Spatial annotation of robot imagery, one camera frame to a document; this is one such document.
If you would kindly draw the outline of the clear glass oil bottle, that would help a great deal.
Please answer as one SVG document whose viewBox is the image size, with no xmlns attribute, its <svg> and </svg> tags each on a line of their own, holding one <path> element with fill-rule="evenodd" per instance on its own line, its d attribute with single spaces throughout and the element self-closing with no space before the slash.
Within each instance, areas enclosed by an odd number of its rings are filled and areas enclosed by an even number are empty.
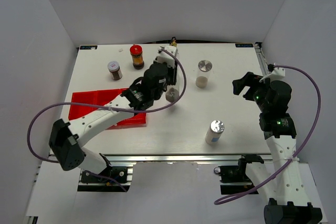
<svg viewBox="0 0 336 224">
<path fill-rule="evenodd" d="M 170 41 L 170 50 L 171 53 L 178 58 L 179 53 L 177 49 L 176 37 L 172 37 Z M 175 63 L 175 79 L 176 82 L 174 85 L 167 86 L 167 91 L 165 93 L 166 101 L 173 103 L 180 97 L 180 74 L 179 74 L 179 66 Z"/>
</svg>

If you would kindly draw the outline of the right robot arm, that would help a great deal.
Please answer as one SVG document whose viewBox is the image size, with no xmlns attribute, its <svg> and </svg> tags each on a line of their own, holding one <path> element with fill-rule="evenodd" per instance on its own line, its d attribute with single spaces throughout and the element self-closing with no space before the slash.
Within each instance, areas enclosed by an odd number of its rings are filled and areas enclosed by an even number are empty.
<svg viewBox="0 0 336 224">
<path fill-rule="evenodd" d="M 260 109 L 259 125 L 270 149 L 276 175 L 270 175 L 257 155 L 245 155 L 238 162 L 237 175 L 253 183 L 266 201 L 265 223 L 320 223 L 322 210 L 312 205 L 300 175 L 295 156 L 296 128 L 290 117 L 288 103 L 292 88 L 271 75 L 262 77 L 252 72 L 233 81 L 233 93 L 254 101 Z"/>
</svg>

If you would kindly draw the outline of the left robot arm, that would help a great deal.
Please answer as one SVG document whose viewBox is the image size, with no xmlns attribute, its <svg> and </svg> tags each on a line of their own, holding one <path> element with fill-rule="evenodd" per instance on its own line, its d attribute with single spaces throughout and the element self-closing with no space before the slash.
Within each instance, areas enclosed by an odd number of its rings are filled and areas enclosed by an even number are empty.
<svg viewBox="0 0 336 224">
<path fill-rule="evenodd" d="M 105 109 L 69 122 L 57 120 L 52 127 L 49 146 L 64 171 L 79 167 L 93 173 L 101 182 L 110 178 L 111 166 L 102 154 L 84 146 L 109 127 L 150 108 L 167 86 L 176 84 L 178 65 L 154 62 L 120 95 L 108 102 Z"/>
</svg>

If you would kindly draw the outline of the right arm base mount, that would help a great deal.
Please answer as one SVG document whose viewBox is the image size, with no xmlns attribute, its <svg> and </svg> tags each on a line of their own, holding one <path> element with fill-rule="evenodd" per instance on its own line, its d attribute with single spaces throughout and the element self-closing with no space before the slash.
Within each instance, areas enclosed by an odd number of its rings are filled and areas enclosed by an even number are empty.
<svg viewBox="0 0 336 224">
<path fill-rule="evenodd" d="M 213 169 L 215 175 L 220 177 L 220 192 L 222 195 L 233 195 L 246 192 L 254 187 L 245 171 L 247 164 L 264 163 L 264 160 L 256 154 L 242 155 L 237 165 L 217 166 Z"/>
</svg>

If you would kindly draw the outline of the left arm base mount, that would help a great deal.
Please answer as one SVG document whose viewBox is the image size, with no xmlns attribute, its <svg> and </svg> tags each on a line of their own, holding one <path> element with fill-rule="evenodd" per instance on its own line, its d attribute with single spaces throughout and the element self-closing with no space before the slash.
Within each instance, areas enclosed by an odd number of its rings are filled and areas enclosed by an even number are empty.
<svg viewBox="0 0 336 224">
<path fill-rule="evenodd" d="M 112 163 L 100 174 L 87 170 L 80 173 L 77 191 L 95 193 L 126 193 L 132 182 L 134 163 Z"/>
</svg>

